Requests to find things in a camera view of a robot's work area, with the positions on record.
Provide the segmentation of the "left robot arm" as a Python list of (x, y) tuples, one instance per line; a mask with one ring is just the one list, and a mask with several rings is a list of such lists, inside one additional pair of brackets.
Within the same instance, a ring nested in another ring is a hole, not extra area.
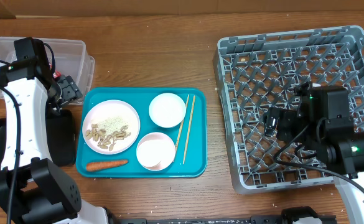
[(2, 62), (6, 148), (0, 168), (0, 207), (8, 223), (116, 223), (105, 207), (80, 196), (77, 183), (52, 161), (46, 116), (82, 93), (70, 76), (54, 77), (49, 44), (32, 37), (14, 41), (17, 59)]

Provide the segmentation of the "pink-white bowl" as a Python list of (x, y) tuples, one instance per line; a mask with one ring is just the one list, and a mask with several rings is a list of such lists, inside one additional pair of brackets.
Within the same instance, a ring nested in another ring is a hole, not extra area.
[(143, 168), (161, 171), (168, 168), (175, 159), (176, 148), (166, 134), (153, 132), (145, 135), (138, 143), (136, 157)]

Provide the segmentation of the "red snack wrapper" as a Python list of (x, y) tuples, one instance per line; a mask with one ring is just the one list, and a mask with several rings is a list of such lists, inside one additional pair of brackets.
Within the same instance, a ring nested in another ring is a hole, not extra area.
[(54, 79), (59, 78), (61, 75), (62, 75), (62, 74), (61, 74), (60, 72), (58, 72), (57, 70), (54, 70), (54, 74), (53, 74)]

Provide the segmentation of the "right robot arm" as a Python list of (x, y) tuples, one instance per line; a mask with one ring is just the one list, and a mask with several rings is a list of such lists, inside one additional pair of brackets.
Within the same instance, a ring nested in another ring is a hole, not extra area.
[[(348, 90), (306, 82), (295, 87), (294, 93), (300, 98), (296, 110), (272, 106), (263, 117), (264, 135), (285, 143), (273, 161), (331, 175), (350, 222), (364, 223), (364, 131), (354, 129)], [(325, 167), (282, 161), (279, 155), (294, 143), (296, 154), (300, 149), (313, 151)]]

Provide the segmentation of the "white bowl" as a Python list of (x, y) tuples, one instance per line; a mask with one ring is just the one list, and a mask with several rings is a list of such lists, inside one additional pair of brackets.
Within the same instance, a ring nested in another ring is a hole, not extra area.
[(173, 93), (157, 95), (149, 105), (149, 116), (154, 124), (162, 128), (173, 128), (185, 118), (184, 100)]

